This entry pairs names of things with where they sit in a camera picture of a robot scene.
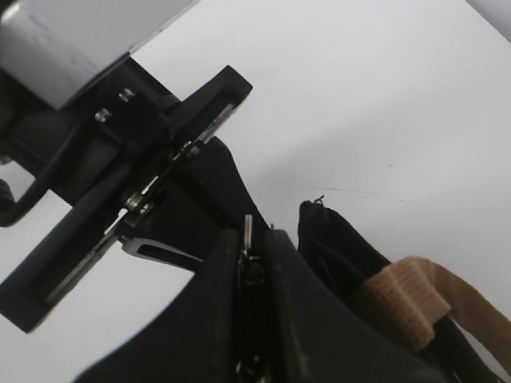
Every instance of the tan velcro strap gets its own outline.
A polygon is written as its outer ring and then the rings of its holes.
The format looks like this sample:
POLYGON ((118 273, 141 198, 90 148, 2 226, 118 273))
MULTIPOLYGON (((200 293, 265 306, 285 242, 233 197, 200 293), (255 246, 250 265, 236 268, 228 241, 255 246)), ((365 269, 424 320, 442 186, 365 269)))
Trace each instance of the tan velcro strap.
POLYGON ((414 352, 433 340, 434 323, 449 314, 511 373, 511 322, 469 283, 429 259, 390 264, 352 298, 368 322, 414 352))

